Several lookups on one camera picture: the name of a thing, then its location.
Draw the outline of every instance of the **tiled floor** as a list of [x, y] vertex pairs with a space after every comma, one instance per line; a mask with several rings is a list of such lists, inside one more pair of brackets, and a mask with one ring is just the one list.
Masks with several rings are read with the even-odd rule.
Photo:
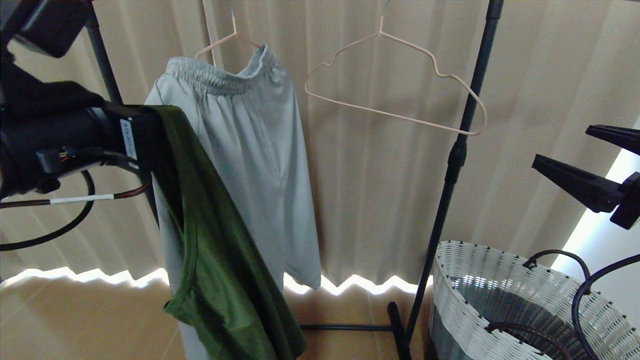
[[[0, 290], [0, 359], [183, 360], [175, 320], [162, 311], [169, 299], [158, 280], [142, 288], [123, 282], [69, 278], [22, 279]], [[371, 295], [352, 286], [339, 296], [325, 290], [304, 295], [285, 290], [301, 323], [386, 324], [387, 304], [395, 301], [408, 316], [412, 294], [392, 288]], [[423, 306], [412, 341], [412, 356], [422, 359], [428, 306]], [[300, 359], [397, 359], [391, 333], [306, 331], [307, 351]]]

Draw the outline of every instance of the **white cable sleeve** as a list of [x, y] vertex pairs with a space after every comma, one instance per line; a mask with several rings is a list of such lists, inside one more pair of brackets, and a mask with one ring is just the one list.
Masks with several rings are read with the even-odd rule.
[[65, 197], [62, 199], [51, 199], [49, 203], [52, 205], [55, 204], [68, 204], [69, 202], [85, 202], [85, 201], [96, 201], [96, 200], [113, 200], [115, 199], [112, 193], [104, 194], [104, 195], [91, 195], [91, 196], [78, 196], [78, 197]]

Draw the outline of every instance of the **clothing rack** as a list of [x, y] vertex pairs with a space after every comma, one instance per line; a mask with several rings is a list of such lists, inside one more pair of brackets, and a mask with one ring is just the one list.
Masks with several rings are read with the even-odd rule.
[[[482, 41], [478, 50], [476, 67], [474, 69], [474, 75], [471, 80], [471, 90], [477, 95], [480, 94], [480, 89], [484, 81], [484, 74], [489, 61], [489, 55], [493, 46], [493, 38], [497, 29], [498, 20], [502, 12], [502, 5], [504, 0], [489, 0], [489, 5], [486, 12], [486, 22], [484, 25], [484, 31], [482, 35]], [[113, 75], [113, 69], [109, 62], [107, 51], [102, 41], [102, 35], [100, 34], [100, 27], [97, 17], [95, 16], [95, 10], [91, 2], [88, 3], [91, 8], [91, 16], [86, 24], [87, 31], [93, 46], [98, 66], [100, 67], [100, 73], [106, 85], [109, 97], [112, 102], [122, 104], [122, 98], [120, 91]], [[467, 97], [467, 103], [462, 115], [462, 121], [460, 124], [460, 130], [469, 131], [471, 128], [471, 122], [474, 118], [474, 112], [476, 110], [476, 101], [471, 95]], [[442, 235], [442, 229], [449, 210], [449, 204], [451, 203], [451, 197], [453, 190], [458, 181], [460, 170], [465, 164], [467, 157], [467, 135], [458, 134], [456, 141], [454, 142], [451, 151], [449, 153], [449, 159], [447, 161], [447, 172], [444, 179], [444, 187], [442, 188], [442, 194], [440, 196], [440, 203], [436, 212], [436, 218], [431, 231], [431, 237], [429, 239], [429, 246], [427, 249], [427, 256], [424, 261], [424, 267], [422, 268], [422, 274], [420, 276], [420, 282], [418, 284], [418, 290], [413, 301], [411, 313], [409, 315], [409, 321], [406, 328], [404, 328], [400, 312], [395, 302], [389, 302], [387, 306], [387, 313], [389, 315], [389, 325], [359, 325], [359, 324], [302, 324], [300, 327], [303, 330], [342, 330], [342, 331], [384, 331], [393, 332], [394, 339], [396, 341], [396, 350], [399, 360], [411, 360], [411, 354], [409, 351], [409, 345], [411, 344], [411, 338], [415, 330], [415, 325], [420, 313], [420, 307], [422, 306], [422, 299], [424, 298], [424, 292], [427, 286], [427, 280], [431, 273], [431, 267], [435, 258], [436, 249], [440, 242]], [[141, 180], [148, 179], [148, 174], [140, 174]], [[151, 186], [147, 188], [145, 192], [147, 200], [151, 206], [154, 216], [157, 221], [156, 202], [154, 198], [153, 189]], [[433, 343], [429, 342], [428, 354], [435, 354], [433, 349]]]

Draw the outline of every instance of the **green tank top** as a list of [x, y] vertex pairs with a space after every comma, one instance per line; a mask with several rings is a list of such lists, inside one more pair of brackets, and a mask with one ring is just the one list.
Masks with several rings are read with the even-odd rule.
[[295, 359], [302, 331], [189, 121], [177, 107], [148, 108], [166, 133], [154, 175], [184, 254], [164, 310], [196, 329], [212, 359]]

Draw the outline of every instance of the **black horizontal bar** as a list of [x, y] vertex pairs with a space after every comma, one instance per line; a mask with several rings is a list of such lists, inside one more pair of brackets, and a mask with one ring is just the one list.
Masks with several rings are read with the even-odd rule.
[[341, 323], [326, 323], [319, 325], [302, 324], [300, 329], [303, 330], [347, 330], [347, 331], [395, 331], [396, 328], [391, 325], [348, 325]]

